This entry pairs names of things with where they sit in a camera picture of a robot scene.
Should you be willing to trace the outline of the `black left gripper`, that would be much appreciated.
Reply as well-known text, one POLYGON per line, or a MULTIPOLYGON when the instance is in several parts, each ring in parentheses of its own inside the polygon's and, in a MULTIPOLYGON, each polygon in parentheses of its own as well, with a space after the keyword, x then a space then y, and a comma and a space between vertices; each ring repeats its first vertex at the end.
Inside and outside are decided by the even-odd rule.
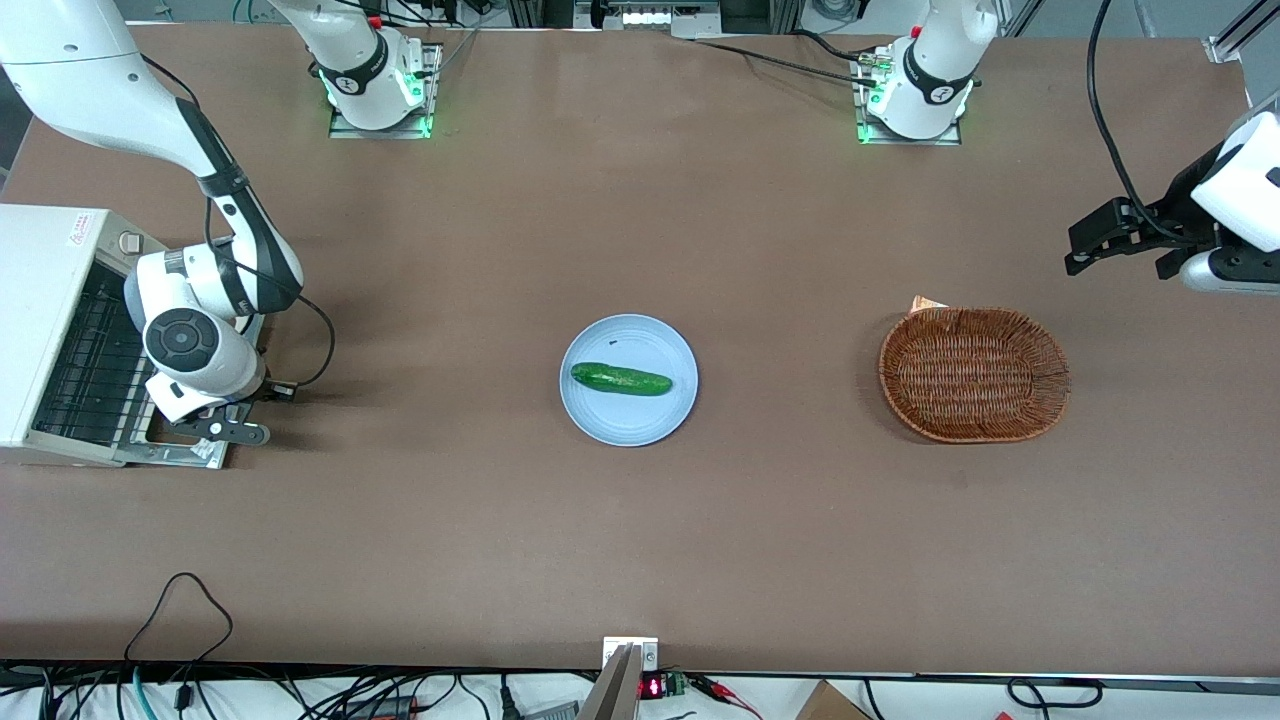
POLYGON ((1222 146, 1212 146, 1169 183, 1164 196, 1143 204, 1148 219, 1140 220, 1125 199, 1112 199, 1068 231, 1070 251, 1064 258, 1065 272, 1074 277, 1100 260, 1129 256, 1155 249, 1171 249, 1156 260, 1161 281, 1180 278, 1199 282, 1196 258, 1199 251, 1221 245, 1219 223, 1190 196, 1219 159, 1222 146))

